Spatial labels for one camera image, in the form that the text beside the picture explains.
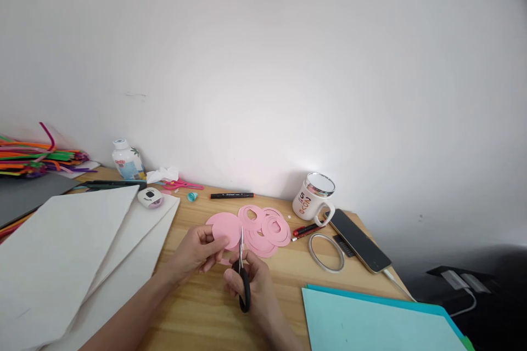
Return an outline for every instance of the white cable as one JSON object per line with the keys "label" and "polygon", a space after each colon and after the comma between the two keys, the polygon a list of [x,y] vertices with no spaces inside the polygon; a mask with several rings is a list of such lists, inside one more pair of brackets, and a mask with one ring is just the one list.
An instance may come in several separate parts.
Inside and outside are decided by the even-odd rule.
{"label": "white cable", "polygon": [[[335,247],[337,249],[337,252],[339,253],[339,257],[340,257],[340,266],[337,270],[335,269],[331,269],[329,267],[327,267],[325,264],[323,264],[320,259],[317,258],[317,255],[315,254],[315,252],[313,251],[313,239],[316,238],[316,237],[322,237],[323,239],[326,239],[328,240],[331,244],[333,244],[333,247]],[[339,245],[333,241],[332,239],[330,239],[328,236],[326,235],[323,235],[323,234],[320,234],[320,233],[315,233],[313,234],[310,238],[309,238],[309,243],[307,243],[307,247],[309,248],[309,253],[311,254],[311,256],[313,257],[313,259],[315,260],[315,262],[322,268],[324,269],[325,271],[328,271],[330,273],[339,273],[342,271],[342,269],[344,269],[344,253],[342,252],[342,250],[340,249]]]}
{"label": "white cable", "polygon": [[478,305],[478,301],[476,300],[476,297],[474,296],[474,294],[472,293],[472,291],[468,288],[463,288],[470,296],[472,296],[472,299],[474,299],[474,303],[472,303],[472,305],[465,309],[465,310],[461,310],[461,311],[458,311],[457,313],[454,313],[454,314],[450,314],[450,318],[454,318],[455,316],[458,316],[458,315],[461,315],[461,314],[464,314],[464,313],[468,313],[469,311],[472,311],[476,308],[476,306]]}
{"label": "white cable", "polygon": [[388,269],[384,269],[383,273],[386,275],[386,277],[388,277],[391,280],[391,282],[393,282],[397,286],[397,288],[403,291],[406,294],[406,296],[408,296],[411,300],[417,303],[417,300],[415,300],[413,296],[410,295],[410,293],[407,290],[405,290],[402,286],[399,285],[395,277],[392,275],[392,273],[388,271]]}

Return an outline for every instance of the mug lid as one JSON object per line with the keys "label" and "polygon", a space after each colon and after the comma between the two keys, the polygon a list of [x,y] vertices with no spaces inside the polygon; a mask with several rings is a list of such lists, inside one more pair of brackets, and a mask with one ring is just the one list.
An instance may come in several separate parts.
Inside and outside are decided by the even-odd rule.
{"label": "mug lid", "polygon": [[308,188],[311,187],[320,194],[331,196],[335,192],[335,183],[324,174],[309,173],[306,179]]}

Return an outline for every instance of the scissors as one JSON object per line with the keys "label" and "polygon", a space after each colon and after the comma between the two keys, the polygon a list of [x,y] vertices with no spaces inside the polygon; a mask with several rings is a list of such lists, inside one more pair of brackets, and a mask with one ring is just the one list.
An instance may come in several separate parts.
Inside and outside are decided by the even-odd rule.
{"label": "scissors", "polygon": [[177,189],[177,188],[190,188],[190,189],[204,189],[205,187],[203,185],[198,184],[191,184],[186,181],[170,181],[166,182],[165,189]]}
{"label": "scissors", "polygon": [[242,297],[240,296],[240,307],[244,313],[249,311],[249,308],[251,307],[251,287],[249,282],[249,274],[247,274],[247,271],[243,268],[243,260],[242,260],[242,254],[243,254],[243,227],[242,227],[242,235],[240,237],[240,257],[239,259],[234,262],[232,265],[232,269],[234,271],[237,271],[240,277],[243,280],[243,287],[245,288],[245,303],[243,302]]}

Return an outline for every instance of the white tissue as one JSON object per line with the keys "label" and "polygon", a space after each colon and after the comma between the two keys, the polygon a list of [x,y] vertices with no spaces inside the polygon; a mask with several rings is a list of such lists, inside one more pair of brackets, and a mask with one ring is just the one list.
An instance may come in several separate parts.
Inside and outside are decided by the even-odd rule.
{"label": "white tissue", "polygon": [[177,181],[180,177],[180,172],[175,166],[170,166],[168,169],[160,167],[158,170],[147,173],[147,184],[158,181]]}

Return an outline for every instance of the white bottle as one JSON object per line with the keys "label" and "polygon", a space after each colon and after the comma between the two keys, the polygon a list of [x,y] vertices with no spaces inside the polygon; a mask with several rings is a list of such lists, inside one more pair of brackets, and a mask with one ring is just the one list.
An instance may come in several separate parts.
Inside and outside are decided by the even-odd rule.
{"label": "white bottle", "polygon": [[115,151],[111,154],[115,167],[124,179],[146,179],[141,155],[125,139],[114,141]]}

